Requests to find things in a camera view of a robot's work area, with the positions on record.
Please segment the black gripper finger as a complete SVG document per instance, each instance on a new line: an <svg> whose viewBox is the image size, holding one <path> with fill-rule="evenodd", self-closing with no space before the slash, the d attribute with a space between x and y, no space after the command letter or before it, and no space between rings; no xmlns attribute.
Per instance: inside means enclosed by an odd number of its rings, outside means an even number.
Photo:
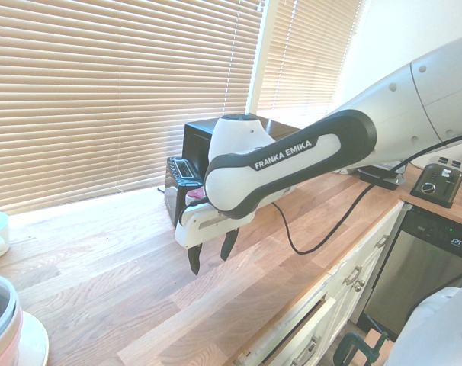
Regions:
<svg viewBox="0 0 462 366"><path fill-rule="evenodd" d="M197 275L200 271L200 254L202 250L202 244L192 246L188 249L188 260L191 267L191 271Z"/></svg>
<svg viewBox="0 0 462 366"><path fill-rule="evenodd" d="M225 239L220 252L220 257L222 260L226 261L229 258L229 255L233 249L233 246L239 235L239 228L231 230L226 233Z"/></svg>

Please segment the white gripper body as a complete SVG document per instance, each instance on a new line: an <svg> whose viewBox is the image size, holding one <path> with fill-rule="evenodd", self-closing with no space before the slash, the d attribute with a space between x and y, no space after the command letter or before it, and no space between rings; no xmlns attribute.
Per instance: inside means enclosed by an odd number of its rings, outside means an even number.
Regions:
<svg viewBox="0 0 462 366"><path fill-rule="evenodd" d="M187 208L175 230L176 241L186 249L222 236L250 223L255 217L252 211L241 219L232 219L219 213L210 204Z"/></svg>

